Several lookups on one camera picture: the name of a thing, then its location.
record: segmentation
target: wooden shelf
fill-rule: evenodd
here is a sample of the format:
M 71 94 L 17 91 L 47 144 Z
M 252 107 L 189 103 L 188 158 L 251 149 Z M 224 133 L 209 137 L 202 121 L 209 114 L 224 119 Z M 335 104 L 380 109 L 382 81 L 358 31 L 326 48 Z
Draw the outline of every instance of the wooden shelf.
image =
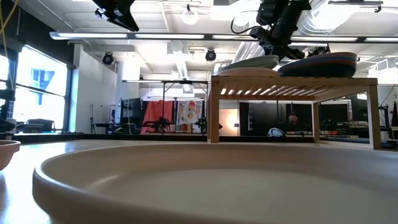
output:
M 219 138 L 219 100 L 311 101 L 314 142 L 319 142 L 318 104 L 322 101 L 367 92 L 371 147 L 381 148 L 376 78 L 245 77 L 213 76 L 208 100 L 208 140 Z

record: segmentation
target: building outside window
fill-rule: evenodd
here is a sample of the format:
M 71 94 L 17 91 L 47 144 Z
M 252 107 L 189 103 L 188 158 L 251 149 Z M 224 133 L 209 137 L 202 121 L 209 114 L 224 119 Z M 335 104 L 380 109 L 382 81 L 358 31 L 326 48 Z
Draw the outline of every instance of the building outside window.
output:
M 13 118 L 48 119 L 62 129 L 67 75 L 65 64 L 25 46 L 18 59 Z

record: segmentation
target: ceiling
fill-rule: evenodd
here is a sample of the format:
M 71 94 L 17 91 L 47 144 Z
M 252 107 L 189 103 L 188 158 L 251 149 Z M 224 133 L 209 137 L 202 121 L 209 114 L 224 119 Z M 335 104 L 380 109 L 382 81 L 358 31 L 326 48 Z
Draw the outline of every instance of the ceiling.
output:
M 398 1 L 384 0 L 386 9 L 373 13 L 374 8 L 362 9 L 349 17 L 342 25 L 337 27 L 331 35 L 382 35 L 398 36 Z M 189 3 L 191 8 L 198 11 L 198 22 L 188 25 L 182 21 L 182 12 Z M 231 6 L 213 6 L 213 0 L 136 0 L 131 6 L 131 12 L 140 27 L 139 32 L 173 32 L 173 33 L 214 33 L 230 34 L 231 19 L 240 11 L 256 10 L 259 0 L 240 0 Z M 19 5 L 24 10 L 37 17 L 48 26 L 61 32 L 127 32 L 127 30 L 97 19 L 94 15 L 96 5 L 84 0 L 19 0 Z M 256 13 L 247 13 L 254 20 Z M 338 12 L 332 13 L 334 19 Z M 105 45 L 134 45 L 137 52 L 145 61 L 142 66 L 144 73 L 168 73 L 175 70 L 175 63 L 167 55 L 168 41 L 154 40 L 94 40 L 90 46 Z M 217 61 L 232 60 L 239 49 L 240 42 L 205 42 L 188 41 L 190 57 L 187 61 L 189 70 L 212 71 L 215 62 L 206 62 L 207 48 L 215 48 Z M 398 47 L 394 44 L 331 44 L 332 52 L 350 51 L 363 57 L 359 63 L 374 59 L 380 55 L 398 55 Z M 102 57 L 103 52 L 91 52 L 92 55 Z M 127 52 L 115 53 L 122 60 Z

